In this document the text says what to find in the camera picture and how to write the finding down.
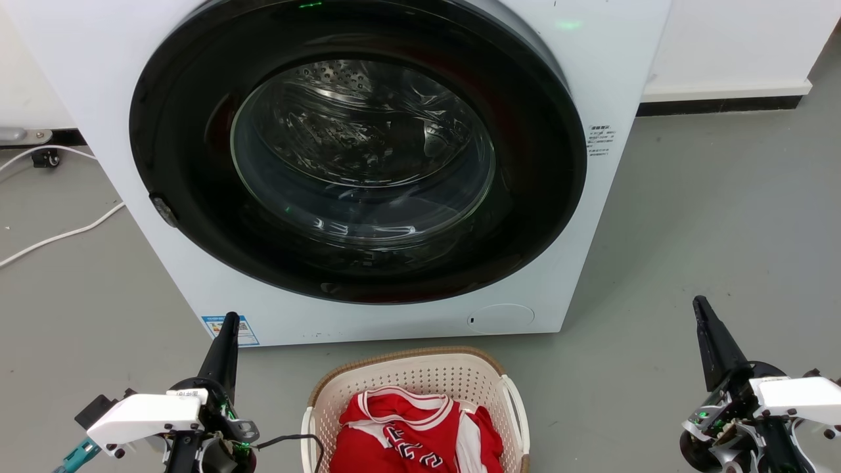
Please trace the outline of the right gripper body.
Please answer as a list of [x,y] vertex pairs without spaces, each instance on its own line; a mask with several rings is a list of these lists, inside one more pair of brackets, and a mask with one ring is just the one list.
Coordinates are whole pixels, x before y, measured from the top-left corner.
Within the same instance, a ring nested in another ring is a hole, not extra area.
[[751,380],[780,380],[769,363],[723,367],[703,361],[707,398],[683,423],[679,451],[700,473],[796,473],[790,415],[759,407]]

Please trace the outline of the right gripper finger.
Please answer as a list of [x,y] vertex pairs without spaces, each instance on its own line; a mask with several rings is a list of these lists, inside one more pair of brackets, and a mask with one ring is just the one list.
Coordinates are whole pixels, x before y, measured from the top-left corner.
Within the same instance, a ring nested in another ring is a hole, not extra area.
[[706,392],[713,392],[728,369],[726,350],[721,348],[725,326],[705,296],[695,296],[692,308]]
[[727,377],[728,374],[733,372],[744,371],[745,369],[749,369],[751,367],[750,363],[747,360],[747,357],[739,348],[739,345],[736,344],[732,334],[729,332],[727,327],[723,329],[723,336],[724,341],[721,345],[721,348],[726,350],[726,360],[727,360],[727,372],[724,375],[723,379]]

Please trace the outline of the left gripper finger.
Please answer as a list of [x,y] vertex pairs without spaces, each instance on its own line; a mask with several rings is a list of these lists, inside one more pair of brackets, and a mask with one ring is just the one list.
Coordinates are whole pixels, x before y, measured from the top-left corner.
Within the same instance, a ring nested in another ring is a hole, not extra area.
[[210,349],[208,350],[204,362],[202,362],[201,368],[199,369],[198,377],[200,379],[211,380],[214,383],[219,384],[220,389],[222,389],[223,392],[225,392],[225,395],[227,395],[225,388],[221,385],[221,362],[222,341],[220,332],[210,345]]
[[235,400],[235,383],[239,362],[240,315],[226,314],[220,330],[222,341],[222,362],[220,365],[220,384],[225,388],[229,401]]

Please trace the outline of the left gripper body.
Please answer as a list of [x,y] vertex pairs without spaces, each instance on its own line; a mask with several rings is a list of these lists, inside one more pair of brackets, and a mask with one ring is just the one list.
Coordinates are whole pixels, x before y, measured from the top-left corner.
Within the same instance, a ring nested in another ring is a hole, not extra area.
[[235,412],[235,377],[193,377],[171,387],[175,393],[206,390],[197,420],[166,428],[166,473],[254,473],[256,423]]

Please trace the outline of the cream perforated laundry basket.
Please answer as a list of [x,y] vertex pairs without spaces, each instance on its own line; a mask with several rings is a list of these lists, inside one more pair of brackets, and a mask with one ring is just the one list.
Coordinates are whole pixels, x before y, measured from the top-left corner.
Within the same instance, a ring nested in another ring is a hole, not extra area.
[[415,348],[333,369],[312,390],[300,433],[318,437],[328,461],[340,431],[340,413],[352,396],[392,386],[419,395],[446,395],[463,407],[486,407],[503,441],[504,473],[530,473],[530,429],[522,396],[502,365],[468,346]]

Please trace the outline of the blue energy label sticker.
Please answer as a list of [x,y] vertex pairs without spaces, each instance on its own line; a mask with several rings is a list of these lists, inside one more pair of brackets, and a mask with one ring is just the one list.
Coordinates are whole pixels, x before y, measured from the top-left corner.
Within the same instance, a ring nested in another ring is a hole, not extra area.
[[[216,338],[221,332],[225,318],[225,315],[203,315],[199,319],[204,323],[212,338]],[[241,348],[260,345],[255,332],[253,332],[252,327],[244,315],[240,315],[239,317],[238,344]]]

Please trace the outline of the red and white jersey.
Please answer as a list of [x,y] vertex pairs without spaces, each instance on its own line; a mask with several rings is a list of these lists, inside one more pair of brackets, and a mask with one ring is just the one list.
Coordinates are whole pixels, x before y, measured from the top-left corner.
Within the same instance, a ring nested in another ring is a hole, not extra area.
[[505,473],[483,406],[387,386],[355,394],[339,423],[330,473]]

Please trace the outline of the round white filter cover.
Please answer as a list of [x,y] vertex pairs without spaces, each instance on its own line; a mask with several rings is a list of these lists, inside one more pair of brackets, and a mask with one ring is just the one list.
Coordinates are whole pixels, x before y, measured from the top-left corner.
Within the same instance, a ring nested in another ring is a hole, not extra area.
[[466,325],[484,335],[526,333],[534,322],[532,309],[517,304],[495,304],[472,312]]

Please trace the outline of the round black washer door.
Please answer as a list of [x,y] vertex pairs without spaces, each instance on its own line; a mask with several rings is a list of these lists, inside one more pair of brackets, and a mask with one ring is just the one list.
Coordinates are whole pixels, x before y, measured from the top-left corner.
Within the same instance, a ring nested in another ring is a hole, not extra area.
[[[472,215],[360,245],[298,233],[252,197],[229,148],[244,100],[291,67],[347,59],[408,67],[471,105],[497,164]],[[199,248],[256,281],[352,304],[444,300],[513,275],[570,223],[587,170],[564,73],[501,0],[211,0],[147,60],[129,140],[150,200]]]

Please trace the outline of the small printed text sticker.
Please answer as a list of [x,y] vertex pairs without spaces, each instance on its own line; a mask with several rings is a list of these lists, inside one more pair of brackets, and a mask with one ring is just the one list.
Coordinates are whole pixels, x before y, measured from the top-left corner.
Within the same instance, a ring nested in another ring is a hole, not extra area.
[[587,131],[587,156],[598,158],[612,152],[616,130],[611,125],[591,125]]

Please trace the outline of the black skirting strip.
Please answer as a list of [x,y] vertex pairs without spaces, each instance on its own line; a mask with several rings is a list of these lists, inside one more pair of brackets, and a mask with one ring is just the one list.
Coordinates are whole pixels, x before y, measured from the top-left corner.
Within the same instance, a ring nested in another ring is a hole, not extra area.
[[636,116],[694,116],[695,114],[726,114],[737,112],[763,112],[795,110],[803,95],[765,98],[729,98],[703,100],[677,100],[666,102],[643,102]]

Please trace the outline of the steel washer drum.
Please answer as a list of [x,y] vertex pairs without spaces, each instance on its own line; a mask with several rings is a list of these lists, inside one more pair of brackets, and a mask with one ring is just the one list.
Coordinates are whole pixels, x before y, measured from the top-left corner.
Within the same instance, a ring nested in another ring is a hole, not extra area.
[[243,185],[283,225],[373,245],[446,231],[495,180],[486,126],[459,95],[408,67],[327,60],[253,90],[229,148]]

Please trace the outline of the white front-load washing machine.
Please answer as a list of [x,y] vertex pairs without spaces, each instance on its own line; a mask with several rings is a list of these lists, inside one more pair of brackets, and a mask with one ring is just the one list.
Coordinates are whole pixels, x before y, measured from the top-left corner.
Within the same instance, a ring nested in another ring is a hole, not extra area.
[[[558,332],[600,221],[672,0],[501,0],[555,57],[578,111],[587,170],[570,223],[513,275],[444,300],[352,304],[256,281],[172,227],[149,198],[129,140],[135,85],[162,40],[211,0],[0,0],[23,43],[99,160],[195,317],[244,315],[260,346],[480,335],[472,312],[535,313],[526,333]],[[616,130],[612,152],[587,156],[591,125]]]

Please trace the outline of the grey metal bracket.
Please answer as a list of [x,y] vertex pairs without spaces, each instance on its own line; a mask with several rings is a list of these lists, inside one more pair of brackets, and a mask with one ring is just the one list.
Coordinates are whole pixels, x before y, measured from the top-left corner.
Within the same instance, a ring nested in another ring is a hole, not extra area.
[[0,127],[0,148],[27,148],[42,146],[53,138],[51,129],[24,129]]

